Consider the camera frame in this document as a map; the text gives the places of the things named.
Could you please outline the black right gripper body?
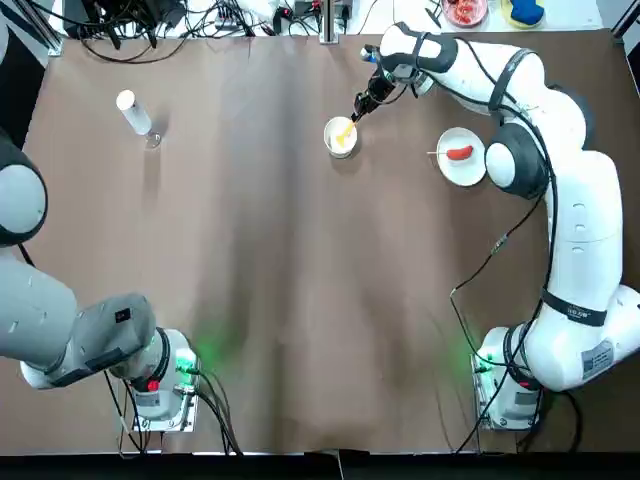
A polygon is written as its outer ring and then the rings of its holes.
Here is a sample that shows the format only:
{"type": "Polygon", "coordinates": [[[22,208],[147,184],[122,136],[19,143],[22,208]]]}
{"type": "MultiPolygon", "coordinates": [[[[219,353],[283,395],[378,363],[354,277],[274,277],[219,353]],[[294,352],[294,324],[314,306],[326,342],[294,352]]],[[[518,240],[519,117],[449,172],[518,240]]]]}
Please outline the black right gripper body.
{"type": "Polygon", "coordinates": [[[367,91],[371,97],[377,104],[394,103],[401,97],[401,93],[398,93],[394,98],[389,98],[395,88],[396,84],[393,78],[390,77],[381,66],[377,66],[367,84],[367,91]]]}

